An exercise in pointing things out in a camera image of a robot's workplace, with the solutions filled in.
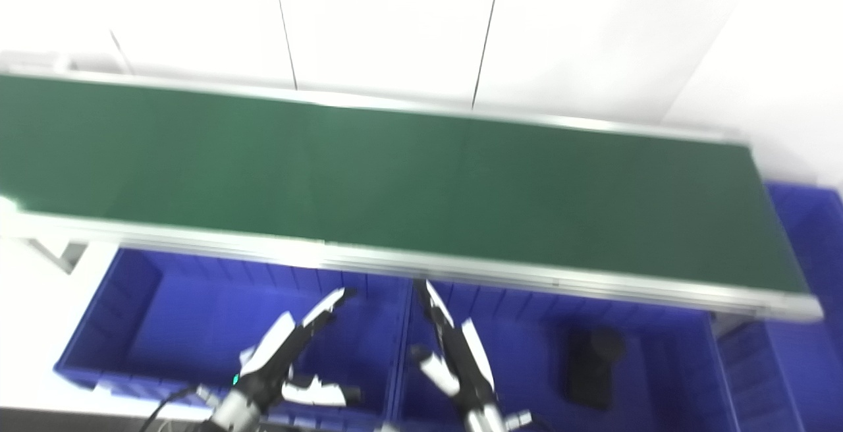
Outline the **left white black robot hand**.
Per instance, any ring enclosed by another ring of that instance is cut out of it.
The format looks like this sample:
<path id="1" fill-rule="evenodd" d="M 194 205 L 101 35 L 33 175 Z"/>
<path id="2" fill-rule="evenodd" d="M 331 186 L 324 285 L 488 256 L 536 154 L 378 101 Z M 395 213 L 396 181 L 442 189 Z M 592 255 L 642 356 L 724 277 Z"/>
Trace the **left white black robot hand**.
<path id="1" fill-rule="evenodd" d="M 358 387 L 323 382 L 318 375 L 296 375 L 293 366 L 313 337 L 335 320 L 335 309 L 356 295 L 355 288 L 329 292 L 301 321 L 280 315 L 242 362 L 234 389 L 265 415 L 281 402 L 348 407 L 362 401 Z"/>

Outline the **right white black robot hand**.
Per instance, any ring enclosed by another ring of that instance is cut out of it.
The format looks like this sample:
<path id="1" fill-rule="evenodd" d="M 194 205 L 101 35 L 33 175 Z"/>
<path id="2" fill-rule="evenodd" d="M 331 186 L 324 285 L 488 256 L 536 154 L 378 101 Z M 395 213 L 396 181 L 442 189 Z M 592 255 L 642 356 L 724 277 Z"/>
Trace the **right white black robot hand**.
<path id="1" fill-rule="evenodd" d="M 415 279 L 412 285 L 440 350 L 438 354 L 424 345 L 412 345 L 413 363 L 450 399 L 461 420 L 487 406 L 496 407 L 491 365 L 472 319 L 457 324 L 431 282 Z"/>

